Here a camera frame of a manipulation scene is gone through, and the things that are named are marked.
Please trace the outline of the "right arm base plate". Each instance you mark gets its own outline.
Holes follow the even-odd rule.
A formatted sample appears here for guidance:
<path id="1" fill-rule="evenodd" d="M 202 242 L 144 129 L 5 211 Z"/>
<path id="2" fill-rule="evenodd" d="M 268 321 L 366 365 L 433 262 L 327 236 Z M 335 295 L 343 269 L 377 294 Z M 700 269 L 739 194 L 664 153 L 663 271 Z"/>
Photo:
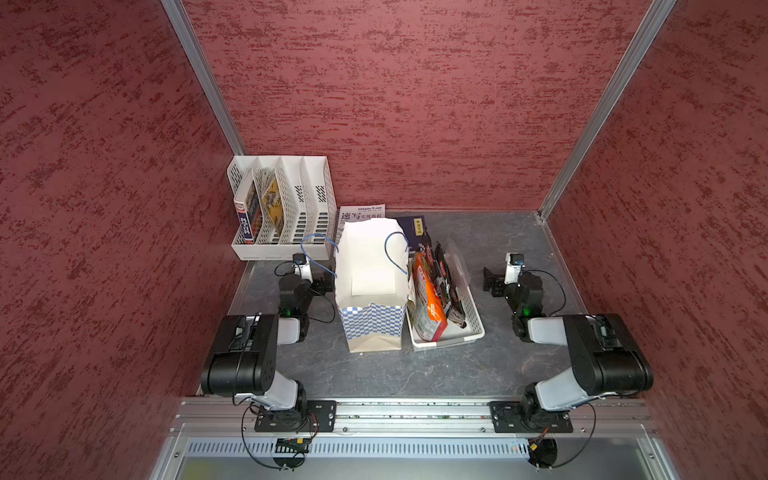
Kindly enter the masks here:
<path id="1" fill-rule="evenodd" d="M 488 406 L 496 433 L 570 434 L 573 432 L 573 426 L 566 411 L 547 411 L 522 401 L 492 401 Z"/>

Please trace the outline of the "black red condiment packet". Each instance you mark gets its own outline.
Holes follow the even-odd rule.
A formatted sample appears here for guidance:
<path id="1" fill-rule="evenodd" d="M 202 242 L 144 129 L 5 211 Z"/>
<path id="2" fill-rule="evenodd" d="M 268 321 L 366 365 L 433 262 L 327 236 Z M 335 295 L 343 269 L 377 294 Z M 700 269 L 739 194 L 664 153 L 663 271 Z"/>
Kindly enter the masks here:
<path id="1" fill-rule="evenodd" d="M 445 249 L 440 243 L 433 250 L 434 282 L 437 293 L 443 305 L 446 319 L 461 329 L 467 326 L 466 314 L 458 297 L 456 285 L 451 278 L 451 272 L 445 257 Z"/>

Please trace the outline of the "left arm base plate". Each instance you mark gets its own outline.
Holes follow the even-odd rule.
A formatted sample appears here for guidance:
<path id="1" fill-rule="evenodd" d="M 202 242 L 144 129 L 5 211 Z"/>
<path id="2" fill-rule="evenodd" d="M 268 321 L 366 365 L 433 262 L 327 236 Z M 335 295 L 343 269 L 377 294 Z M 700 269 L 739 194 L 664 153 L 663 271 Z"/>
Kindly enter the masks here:
<path id="1" fill-rule="evenodd" d="M 338 403 L 333 400 L 309 400 L 299 410 L 255 411 L 255 432 L 327 433 L 335 428 Z"/>

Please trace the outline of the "orange condiment packet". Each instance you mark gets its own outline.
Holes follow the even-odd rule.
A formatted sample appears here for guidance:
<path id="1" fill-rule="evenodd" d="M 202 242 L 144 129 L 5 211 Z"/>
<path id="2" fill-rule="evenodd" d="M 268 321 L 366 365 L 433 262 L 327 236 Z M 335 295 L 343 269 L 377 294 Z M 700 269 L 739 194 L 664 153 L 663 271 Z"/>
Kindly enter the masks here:
<path id="1" fill-rule="evenodd" d="M 411 272 L 415 293 L 412 324 L 421 340 L 437 342 L 447 328 L 447 318 L 442 300 L 430 278 L 424 253 L 413 257 Z"/>

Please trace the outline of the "white blue checkered paper bag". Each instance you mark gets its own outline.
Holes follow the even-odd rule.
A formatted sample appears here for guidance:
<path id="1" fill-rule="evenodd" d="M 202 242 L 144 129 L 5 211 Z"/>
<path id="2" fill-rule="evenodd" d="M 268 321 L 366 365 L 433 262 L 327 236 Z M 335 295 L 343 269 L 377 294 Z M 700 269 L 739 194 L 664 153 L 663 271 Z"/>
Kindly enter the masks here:
<path id="1" fill-rule="evenodd" d="M 348 222 L 335 264 L 335 303 L 349 351 L 402 348 L 410 292 L 409 246 L 394 219 Z"/>

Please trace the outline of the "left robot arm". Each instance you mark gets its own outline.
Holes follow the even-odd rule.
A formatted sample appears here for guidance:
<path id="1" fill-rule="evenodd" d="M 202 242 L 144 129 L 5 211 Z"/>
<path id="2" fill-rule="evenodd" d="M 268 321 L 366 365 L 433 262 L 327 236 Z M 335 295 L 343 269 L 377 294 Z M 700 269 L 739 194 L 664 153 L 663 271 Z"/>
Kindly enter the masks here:
<path id="1" fill-rule="evenodd" d="M 200 375 L 205 395 L 228 398 L 233 404 L 252 404 L 275 421 L 311 418 L 303 385 L 277 369 L 277 349 L 306 340 L 314 320 L 309 309 L 316 297 L 333 290 L 328 275 L 308 280 L 298 274 L 278 282 L 275 313 L 228 315 L 218 327 Z"/>

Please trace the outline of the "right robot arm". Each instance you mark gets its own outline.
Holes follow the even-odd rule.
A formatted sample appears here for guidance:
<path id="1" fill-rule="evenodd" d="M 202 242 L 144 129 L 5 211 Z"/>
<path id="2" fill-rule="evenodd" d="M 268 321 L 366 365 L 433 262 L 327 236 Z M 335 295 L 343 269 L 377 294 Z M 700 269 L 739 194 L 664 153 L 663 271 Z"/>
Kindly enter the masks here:
<path id="1" fill-rule="evenodd" d="M 606 396 L 628 397 L 652 388 L 651 366 L 617 314 L 543 314 L 539 274 L 515 267 L 511 274 L 483 270 L 483 289 L 512 310 L 515 335 L 525 343 L 565 347 L 570 367 L 529 384 L 520 401 L 495 403 L 494 415 L 515 431 L 560 429 L 568 411 Z"/>

